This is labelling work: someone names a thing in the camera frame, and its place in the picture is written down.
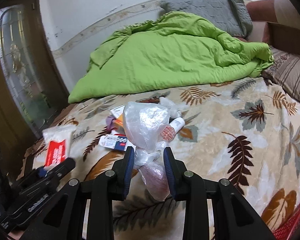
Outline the white red plastic packet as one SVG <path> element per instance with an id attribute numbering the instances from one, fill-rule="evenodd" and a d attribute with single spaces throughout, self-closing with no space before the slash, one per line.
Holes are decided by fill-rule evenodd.
<path id="1" fill-rule="evenodd" d="M 54 126 L 43 130 L 44 142 L 47 145 L 44 169 L 49 171 L 70 156 L 72 137 L 76 126 L 72 124 Z"/>

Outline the white blue medicine box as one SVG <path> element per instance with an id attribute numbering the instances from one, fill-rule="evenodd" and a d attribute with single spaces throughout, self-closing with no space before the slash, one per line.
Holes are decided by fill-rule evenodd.
<path id="1" fill-rule="evenodd" d="M 131 143 L 126 136 L 111 134 L 100 137 L 98 144 L 102 147 L 118 151 L 126 151 L 127 147 L 131 146 Z"/>

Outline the white plastic bottle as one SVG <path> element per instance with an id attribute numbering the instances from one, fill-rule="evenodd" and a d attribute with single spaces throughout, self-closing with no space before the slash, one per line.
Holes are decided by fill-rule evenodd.
<path id="1" fill-rule="evenodd" d="M 169 125 L 173 128 L 175 134 L 177 134 L 185 126 L 185 120 L 182 117 L 178 117 L 171 121 Z"/>

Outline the clear knotted plastic bag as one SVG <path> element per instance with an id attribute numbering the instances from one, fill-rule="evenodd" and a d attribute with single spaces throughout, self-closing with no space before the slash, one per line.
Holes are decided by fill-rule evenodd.
<path id="1" fill-rule="evenodd" d="M 160 133 L 170 122 L 170 109 L 156 103 L 128 102 L 123 110 L 123 127 L 135 146 L 134 168 L 157 201 L 170 194 L 163 164 L 163 150 L 168 142 Z"/>

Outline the purple wrapper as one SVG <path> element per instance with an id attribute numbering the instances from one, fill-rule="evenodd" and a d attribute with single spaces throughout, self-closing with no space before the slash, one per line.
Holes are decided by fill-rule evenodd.
<path id="1" fill-rule="evenodd" d="M 114 125 L 114 121 L 116 120 L 116 118 L 115 117 L 113 117 L 113 116 L 107 116 L 106 117 L 106 131 L 107 132 L 111 132 L 112 130 L 114 130 L 116 127 L 115 127 L 115 125 Z"/>

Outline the orange medicine box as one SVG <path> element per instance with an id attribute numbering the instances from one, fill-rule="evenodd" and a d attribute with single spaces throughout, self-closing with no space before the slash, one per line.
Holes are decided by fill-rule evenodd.
<path id="1" fill-rule="evenodd" d="M 122 119 L 115 119 L 113 121 L 113 124 L 114 126 L 117 128 L 117 129 L 122 129 L 124 130 L 124 127 L 123 127 L 123 120 Z"/>

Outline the leaf patterned bed blanket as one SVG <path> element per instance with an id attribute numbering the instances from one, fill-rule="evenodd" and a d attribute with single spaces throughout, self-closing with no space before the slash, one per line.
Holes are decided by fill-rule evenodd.
<path id="1" fill-rule="evenodd" d="M 170 146 L 189 170 L 210 180 L 229 179 L 273 233 L 293 215 L 300 204 L 300 103 L 262 78 L 70 105 L 53 122 L 76 126 L 70 177 L 94 179 L 123 157 L 98 144 L 108 133 L 111 109 L 130 101 L 157 103 L 160 97 L 183 106 L 185 126 Z"/>

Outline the wooden glass panel door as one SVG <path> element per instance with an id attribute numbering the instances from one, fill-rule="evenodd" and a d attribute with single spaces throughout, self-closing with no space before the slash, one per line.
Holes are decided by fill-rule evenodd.
<path id="1" fill-rule="evenodd" d="M 15 181 L 26 150 L 63 108 L 68 91 L 44 34 L 38 0 L 0 5 L 0 168 Z"/>

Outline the red plastic basket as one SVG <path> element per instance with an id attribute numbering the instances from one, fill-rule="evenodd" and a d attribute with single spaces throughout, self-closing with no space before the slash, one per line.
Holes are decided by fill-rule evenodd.
<path id="1" fill-rule="evenodd" d="M 300 204 L 293 215 L 273 234 L 276 239 L 297 239 L 300 237 Z"/>

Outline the green quilt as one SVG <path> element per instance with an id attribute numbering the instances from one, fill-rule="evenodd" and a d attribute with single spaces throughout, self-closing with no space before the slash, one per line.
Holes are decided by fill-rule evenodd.
<path id="1" fill-rule="evenodd" d="M 68 102 L 257 77 L 273 64 L 263 42 L 243 42 L 198 15 L 173 11 L 115 31 L 91 54 Z"/>

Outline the striped brown pillow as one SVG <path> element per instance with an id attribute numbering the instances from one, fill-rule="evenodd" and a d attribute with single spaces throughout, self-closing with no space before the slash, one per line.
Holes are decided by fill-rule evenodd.
<path id="1" fill-rule="evenodd" d="M 280 85 L 289 96 L 300 102 L 300 55 L 271 47 L 274 63 L 262 76 Z"/>

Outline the grey quilted pillow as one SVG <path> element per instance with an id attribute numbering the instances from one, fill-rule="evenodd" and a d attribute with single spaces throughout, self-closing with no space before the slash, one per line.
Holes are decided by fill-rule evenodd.
<path id="1" fill-rule="evenodd" d="M 253 30 L 244 0 L 161 0 L 160 7 L 198 15 L 234 37 L 246 38 Z"/>

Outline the brown padded headboard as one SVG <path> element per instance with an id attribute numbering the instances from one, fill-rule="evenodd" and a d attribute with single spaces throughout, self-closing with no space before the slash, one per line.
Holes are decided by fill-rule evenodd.
<path id="1" fill-rule="evenodd" d="M 259 0 L 246 7 L 262 42 L 300 55 L 300 14 L 290 0 Z"/>

